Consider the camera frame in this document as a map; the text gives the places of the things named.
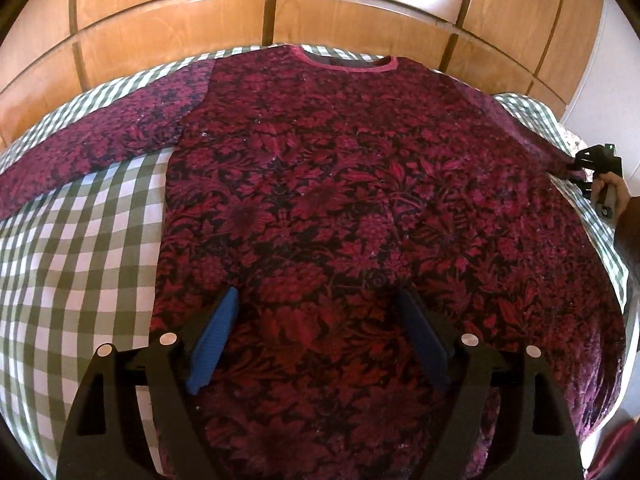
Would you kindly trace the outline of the person's right hand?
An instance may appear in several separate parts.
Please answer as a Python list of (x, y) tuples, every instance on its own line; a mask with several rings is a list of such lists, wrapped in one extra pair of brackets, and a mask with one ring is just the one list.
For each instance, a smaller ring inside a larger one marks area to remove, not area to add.
[(616, 225), (629, 201), (628, 186), (622, 177), (614, 172), (594, 177), (591, 185), (591, 203), (597, 215), (610, 226)]

